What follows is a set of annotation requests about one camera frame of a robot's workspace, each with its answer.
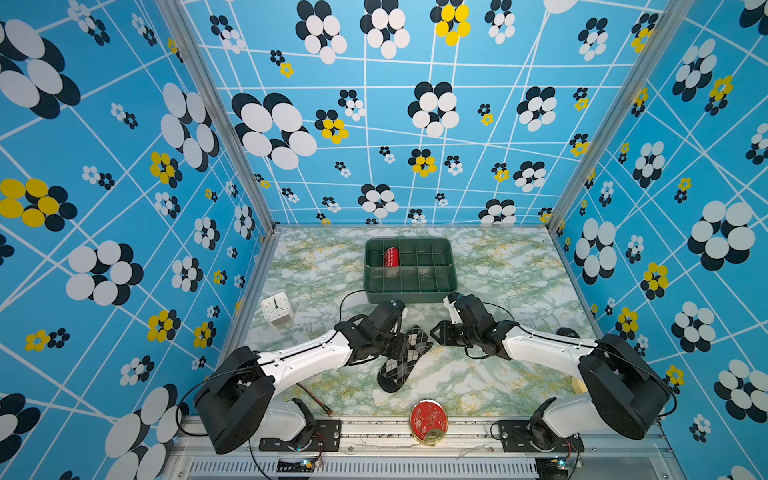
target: green compartment tray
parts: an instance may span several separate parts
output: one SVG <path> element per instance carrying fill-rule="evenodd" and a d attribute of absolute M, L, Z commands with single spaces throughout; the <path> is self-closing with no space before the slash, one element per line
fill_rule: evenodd
<path fill-rule="evenodd" d="M 400 266 L 383 266 L 384 252 L 395 247 Z M 402 300 L 407 303 L 441 303 L 456 290 L 456 269 L 447 238 L 376 238 L 366 242 L 362 288 L 369 303 Z"/>

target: marble tabletop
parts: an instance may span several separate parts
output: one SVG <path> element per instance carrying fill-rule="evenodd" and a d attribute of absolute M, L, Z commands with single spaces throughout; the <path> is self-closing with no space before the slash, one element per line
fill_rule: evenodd
<path fill-rule="evenodd" d="M 270 325 L 261 311 L 254 316 L 246 344 L 259 351 L 306 342 L 332 329 L 339 303 L 362 289 L 365 242 L 377 237 L 445 237 L 451 240 L 460 293 L 497 303 L 527 326 L 554 332 L 560 326 L 593 337 L 565 268 L 544 228 L 537 227 L 351 227 L 285 228 L 280 234 L 262 298 L 286 292 L 294 319 Z M 343 318 L 370 313 L 364 292 L 344 302 Z M 493 306 L 497 320 L 508 318 Z M 449 319 L 442 304 L 409 305 L 402 329 L 418 325 L 428 332 Z M 471 352 L 480 356 L 479 349 Z M 385 359 L 322 372 L 303 384 L 334 415 L 407 415 L 422 399 L 434 399 L 448 415 L 527 416 L 547 398 L 574 395 L 571 377 L 527 362 L 496 357 L 473 360 L 464 350 L 435 344 L 396 393 L 379 388 L 376 374 Z M 294 386 L 276 401 L 299 397 L 316 414 L 323 411 Z"/>

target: clock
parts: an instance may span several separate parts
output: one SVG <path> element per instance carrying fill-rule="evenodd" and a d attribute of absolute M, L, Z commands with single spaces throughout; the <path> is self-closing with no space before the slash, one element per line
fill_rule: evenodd
<path fill-rule="evenodd" d="M 261 311 L 264 318 L 273 325 L 292 319 L 295 315 L 285 292 L 261 300 Z"/>

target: blue wall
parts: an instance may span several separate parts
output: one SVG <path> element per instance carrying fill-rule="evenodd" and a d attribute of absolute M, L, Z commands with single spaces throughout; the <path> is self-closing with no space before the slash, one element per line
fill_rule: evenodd
<path fill-rule="evenodd" d="M 757 3 L 695 2 L 558 229 L 600 328 L 679 392 L 662 425 L 688 478 L 768 476 L 768 17 Z"/>
<path fill-rule="evenodd" d="M 276 221 L 541 224 L 665 5 L 184 8 Z"/>
<path fill-rule="evenodd" d="M 156 5 L 88 7 L 6 2 L 0 17 L 8 480 L 159 472 L 263 235 L 235 231 L 250 202 Z"/>

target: black mounting plate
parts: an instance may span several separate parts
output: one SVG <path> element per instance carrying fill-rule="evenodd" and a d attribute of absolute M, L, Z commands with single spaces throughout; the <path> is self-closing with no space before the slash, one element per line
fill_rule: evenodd
<path fill-rule="evenodd" d="M 315 433 L 319 433 L 325 439 L 325 444 L 318 445 L 318 439 L 312 442 L 302 452 L 338 452 L 339 438 L 341 437 L 341 420 L 317 419 Z M 280 439 L 261 439 L 259 441 L 260 452 L 295 452 L 288 446 L 288 442 Z"/>
<path fill-rule="evenodd" d="M 499 420 L 498 427 L 501 430 L 499 434 L 502 436 L 504 453 L 541 453 L 541 450 L 531 445 L 531 442 L 528 440 L 531 437 L 531 433 L 528 431 L 528 420 Z M 573 435 L 568 437 L 567 442 L 565 439 L 561 439 L 551 452 L 568 453 L 569 442 L 572 445 L 571 449 L 576 449 L 576 452 L 584 451 L 584 443 L 581 441 L 581 437 Z"/>

